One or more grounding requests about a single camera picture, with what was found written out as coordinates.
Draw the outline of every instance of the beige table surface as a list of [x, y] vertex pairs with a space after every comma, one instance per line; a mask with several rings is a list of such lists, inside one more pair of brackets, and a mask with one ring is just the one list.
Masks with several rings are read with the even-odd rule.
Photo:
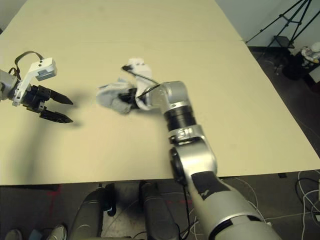
[[[41, 83], [75, 104], [47, 102], [59, 124], [0, 104], [0, 184], [171, 178], [163, 116], [123, 116], [96, 104], [97, 87], [142, 57], [159, 82], [183, 81], [218, 159], [219, 176], [320, 168], [320, 160], [213, 0], [29, 0], [0, 35], [0, 69], [34, 50], [58, 75]], [[24, 76], [35, 56], [21, 61]]]

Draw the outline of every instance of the black tripod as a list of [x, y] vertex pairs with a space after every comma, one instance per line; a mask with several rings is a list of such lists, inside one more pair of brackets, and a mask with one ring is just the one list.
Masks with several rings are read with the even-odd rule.
[[[299, 0], [298, 2], [296, 2], [293, 6], [291, 6], [288, 10], [286, 10], [284, 13], [280, 14], [279, 17], [277, 19], [275, 19], [274, 21], [272, 21], [269, 25], [267, 25], [265, 28], [261, 29], [256, 35], [254, 35], [253, 37], [251, 37], [248, 41], [246, 41], [245, 43], [247, 44], [248, 42], [250, 42], [252, 39], [254, 39], [256, 36], [258, 36], [259, 34], [261, 34], [264, 30], [266, 30], [268, 27], [270, 27], [272, 24], [274, 24], [276, 21], [278, 21], [280, 18], [284, 18], [286, 20], [286, 24], [283, 26], [283, 28], [278, 32], [278, 34], [276, 36], [274, 36], [274, 38], [272, 39], [272, 41], [269, 43], [269, 45], [265, 48], [263, 54], [261, 56], [263, 56], [266, 52], [266, 50], [275, 42], [277, 41], [280, 46], [282, 48], [294, 48], [294, 46], [292, 45], [294, 40], [299, 37], [299, 35], [313, 22], [313, 20], [315, 20], [315, 18], [320, 14], [320, 10], [313, 16], [313, 18], [310, 19], [310, 21], [297, 33], [300, 25], [303, 22], [303, 19], [307, 13], [307, 10], [311, 4], [312, 0]], [[301, 3], [301, 5], [298, 7], [298, 9], [293, 13], [293, 15], [290, 18], [287, 18], [285, 16], [286, 13], [288, 13], [289, 11], [291, 11], [294, 7], [298, 6]], [[305, 6], [305, 9], [302, 13], [302, 16], [300, 18], [299, 21], [294, 21], [295, 16], [303, 9], [303, 7]], [[291, 37], [291, 39], [285, 43], [282, 43], [279, 41], [279, 37], [280, 34], [286, 29], [286, 27], [289, 26], [290, 23], [294, 23], [297, 24], [296, 28], [294, 30], [294, 33]]]

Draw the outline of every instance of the dark floor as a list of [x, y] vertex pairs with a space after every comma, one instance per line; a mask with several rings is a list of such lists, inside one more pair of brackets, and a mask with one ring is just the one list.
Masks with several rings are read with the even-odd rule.
[[[272, 56], [260, 59], [259, 63], [319, 155], [320, 95], [312, 92], [303, 80], [289, 80], [281, 71], [274, 73]], [[284, 178], [277, 174], [240, 177], [252, 186], [257, 195], [258, 209], [284, 240], [301, 239], [300, 213], [303, 212], [303, 205], [295, 192], [297, 174], [287, 173]], [[320, 175], [315, 171], [302, 172], [301, 177], [320, 179]], [[256, 203], [252, 190], [244, 182], [236, 178], [227, 178], [224, 181], [239, 190], [249, 201]], [[185, 229], [187, 219], [182, 188], [173, 180], [161, 180], [158, 183], [175, 221], [181, 229]], [[138, 181], [115, 184], [118, 194], [117, 214], [115, 217], [105, 215], [103, 237], [133, 237], [145, 229], [144, 216], [137, 204], [138, 184]], [[25, 239], [28, 239], [32, 229], [49, 233], [50, 230], [45, 228], [53, 228], [60, 223], [70, 228], [82, 200], [97, 186], [97, 183], [63, 184], [56, 196], [52, 196], [52, 192], [48, 190], [0, 187], [0, 239], [4, 239], [6, 232], [12, 228], [21, 229]], [[305, 192], [319, 188], [317, 183], [309, 181], [302, 181], [302, 187]], [[315, 203], [318, 193], [311, 194], [310, 199]], [[320, 227], [315, 224], [311, 214], [306, 215], [305, 223], [304, 240], [320, 239]], [[196, 232], [201, 233], [201, 224], [196, 225]], [[204, 240], [200, 234], [197, 238]], [[190, 234], [188, 240], [193, 239], [195, 236]]]

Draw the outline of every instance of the shoe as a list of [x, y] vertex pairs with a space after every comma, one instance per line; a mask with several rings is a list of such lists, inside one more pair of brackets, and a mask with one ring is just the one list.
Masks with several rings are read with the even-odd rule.
[[56, 226], [46, 240], [66, 240], [67, 229], [63, 225]]
[[12, 229], [5, 235], [4, 240], [22, 240], [22, 234], [18, 229]]

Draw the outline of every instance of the wall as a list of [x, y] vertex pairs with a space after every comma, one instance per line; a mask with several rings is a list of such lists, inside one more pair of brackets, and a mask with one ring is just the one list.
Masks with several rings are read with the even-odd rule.
[[[267, 26], [279, 14], [286, 11], [298, 0], [216, 0], [224, 14], [233, 24], [243, 40], [248, 40], [260, 29]], [[290, 17], [298, 7], [295, 7], [286, 14]], [[313, 0], [305, 15], [300, 29], [320, 10], [320, 1]], [[302, 11], [295, 17], [298, 20], [302, 15]], [[248, 46], [267, 46], [286, 21], [281, 18], [272, 26], [267, 28], [255, 39], [250, 41]], [[291, 23], [289, 27], [281, 34], [290, 38], [295, 30], [296, 24]], [[320, 15], [308, 26], [308, 28], [295, 40], [295, 49], [292, 53], [295, 54], [303, 46], [310, 46], [315, 42], [320, 42]], [[315, 82], [320, 82], [320, 67], [310, 73]]]
[[27, 0], [0, 0], [0, 29], [4, 30]]

